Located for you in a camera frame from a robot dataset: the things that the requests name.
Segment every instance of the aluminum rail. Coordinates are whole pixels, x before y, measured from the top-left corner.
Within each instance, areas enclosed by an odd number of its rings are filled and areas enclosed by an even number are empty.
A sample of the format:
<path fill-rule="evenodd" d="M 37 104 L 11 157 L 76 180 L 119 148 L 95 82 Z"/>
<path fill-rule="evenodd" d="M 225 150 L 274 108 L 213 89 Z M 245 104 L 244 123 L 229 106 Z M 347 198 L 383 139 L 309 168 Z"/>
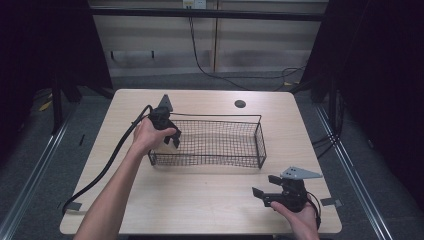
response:
<path fill-rule="evenodd" d="M 150 16 L 150 17 L 193 17 L 193 18 L 227 18 L 227 19 L 260 19 L 286 21 L 321 22 L 325 15 L 320 13 L 289 13 L 289 12 L 257 12 L 208 9 L 179 8 L 128 8 L 128 7 L 90 7 L 90 8 L 60 8 L 42 7 L 44 11 L 55 13 L 92 14 L 103 16 Z"/>
<path fill-rule="evenodd" d="M 0 225 L 0 240 L 9 240 L 12 239 L 22 217 L 27 210 L 34 193 L 40 184 L 44 173 L 46 172 L 54 153 L 56 152 L 59 143 L 62 141 L 62 138 L 68 127 L 69 120 L 74 115 L 74 112 L 77 108 L 77 105 L 74 104 L 70 109 L 70 112 L 63 122 L 62 126 L 58 129 L 55 135 L 50 137 L 49 142 L 47 143 L 44 152 L 41 154 L 37 164 L 34 167 L 34 170 L 31 173 L 31 176 L 25 183 L 22 191 L 20 192 L 18 198 L 13 204 L 12 208 L 7 213 L 5 219 Z"/>
<path fill-rule="evenodd" d="M 361 202 L 364 211 L 374 228 L 374 231 L 380 240 L 390 239 L 393 237 L 390 234 L 390 231 L 387 227 L 387 224 L 381 215 L 380 211 L 377 209 L 374 201 L 372 200 L 368 190 L 366 189 L 364 183 L 362 182 L 361 177 L 355 169 L 355 165 L 352 163 L 345 147 L 341 141 L 336 141 L 334 139 L 334 134 L 331 129 L 330 123 L 328 122 L 328 116 L 322 106 L 317 106 L 317 112 L 319 118 L 330 137 L 331 143 L 334 145 L 334 150 L 336 151 L 337 156 L 339 157 L 340 163 L 342 164 L 347 177 L 349 178 L 353 189 L 355 190 L 356 195 L 358 196 L 359 201 Z"/>

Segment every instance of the hand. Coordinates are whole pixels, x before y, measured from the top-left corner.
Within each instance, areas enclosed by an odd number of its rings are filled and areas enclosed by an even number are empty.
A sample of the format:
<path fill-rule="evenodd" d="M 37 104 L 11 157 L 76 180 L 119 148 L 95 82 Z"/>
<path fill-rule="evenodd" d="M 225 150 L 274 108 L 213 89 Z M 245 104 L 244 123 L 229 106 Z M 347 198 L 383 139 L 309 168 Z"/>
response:
<path fill-rule="evenodd" d="M 176 131 L 174 128 L 156 130 L 152 121 L 145 117 L 134 129 L 134 139 L 130 151 L 135 151 L 138 156 L 146 155 L 149 150 L 158 147 L 166 136 L 171 136 Z"/>
<path fill-rule="evenodd" d="M 271 202 L 271 207 L 289 221 L 296 239 L 319 239 L 315 210 L 310 203 L 306 203 L 302 211 L 298 213 L 288 210 L 283 204 L 278 202 Z"/>

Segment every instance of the metal bracket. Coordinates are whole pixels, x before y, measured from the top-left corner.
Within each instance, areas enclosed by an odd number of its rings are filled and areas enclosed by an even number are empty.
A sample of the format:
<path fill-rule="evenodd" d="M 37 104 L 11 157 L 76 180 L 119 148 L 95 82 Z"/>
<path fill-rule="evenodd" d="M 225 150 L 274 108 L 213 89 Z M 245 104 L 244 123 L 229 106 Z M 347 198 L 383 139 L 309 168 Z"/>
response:
<path fill-rule="evenodd" d="M 321 199 L 321 204 L 323 206 L 334 205 L 336 208 L 343 206 L 343 203 L 340 199 L 333 199 L 333 198 Z"/>
<path fill-rule="evenodd" d="M 289 167 L 286 171 L 280 174 L 280 177 L 293 180 L 300 180 L 309 178 L 321 178 L 322 175 L 298 167 Z"/>
<path fill-rule="evenodd" d="M 160 103 L 158 105 L 158 108 L 160 107 L 168 108 L 169 112 L 174 111 L 174 109 L 172 108 L 171 100 L 169 100 L 168 94 L 163 95 L 162 100 L 160 100 Z"/>

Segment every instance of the gray floor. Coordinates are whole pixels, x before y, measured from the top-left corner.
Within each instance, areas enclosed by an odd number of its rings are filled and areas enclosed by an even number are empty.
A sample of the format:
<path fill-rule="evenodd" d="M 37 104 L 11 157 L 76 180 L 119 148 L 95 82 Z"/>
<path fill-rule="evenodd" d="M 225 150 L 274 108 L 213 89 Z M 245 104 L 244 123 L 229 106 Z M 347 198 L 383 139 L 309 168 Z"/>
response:
<path fill-rule="evenodd" d="M 301 76 L 301 72 L 298 72 L 287 77 L 285 80 L 289 84 L 286 85 L 281 78 L 246 78 L 247 76 L 272 77 L 279 74 L 281 74 L 280 71 L 243 72 L 220 73 L 220 76 L 243 75 L 245 78 L 231 78 L 231 81 L 249 90 L 260 91 L 272 91 L 280 86 L 282 86 L 280 90 L 288 90 L 293 86 L 290 84 L 300 80 Z M 228 81 L 210 78 L 201 73 L 115 76 L 113 81 L 115 88 L 240 90 Z M 12 239 L 71 239 L 71 236 L 64 236 L 59 231 L 62 216 L 58 206 L 73 193 L 111 102 L 88 89 L 82 88 L 81 91 L 84 96 L 78 105 L 64 103 L 65 113 L 71 112 L 73 107 L 76 110 Z M 298 93 L 295 98 L 311 141 L 325 136 L 316 105 L 311 102 L 309 92 Z M 2 222 L 50 139 L 52 109 L 49 108 L 44 112 L 37 110 L 43 101 L 44 98 L 34 101 L 34 108 L 20 133 L 20 140 L 7 164 L 0 169 L 0 219 Z M 348 113 L 345 116 L 342 141 L 377 209 L 382 213 L 393 239 L 423 239 L 423 213 L 417 209 L 414 200 L 387 169 L 382 156 L 368 146 L 367 137 Z M 317 148 L 317 155 L 326 146 L 328 145 Z M 378 239 L 334 150 L 330 150 L 320 158 L 319 163 L 332 196 L 343 203 L 343 206 L 337 208 L 343 224 L 342 231 L 325 237 Z"/>

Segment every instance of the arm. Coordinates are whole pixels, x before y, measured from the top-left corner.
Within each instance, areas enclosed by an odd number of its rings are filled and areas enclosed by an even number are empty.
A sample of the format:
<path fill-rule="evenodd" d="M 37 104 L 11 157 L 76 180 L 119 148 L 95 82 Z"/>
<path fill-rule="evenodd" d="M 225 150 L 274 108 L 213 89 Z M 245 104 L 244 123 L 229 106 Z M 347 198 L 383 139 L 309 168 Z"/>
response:
<path fill-rule="evenodd" d="M 144 118 L 134 130 L 133 143 L 118 169 L 86 213 L 74 239 L 116 239 L 134 179 L 144 155 L 163 138 L 175 133 L 158 131 Z"/>
<path fill-rule="evenodd" d="M 303 210 L 298 213 L 288 210 L 284 205 L 278 202 L 272 202 L 271 207 L 289 221 L 296 239 L 319 239 L 315 220 L 315 210 L 310 203 L 306 203 Z"/>

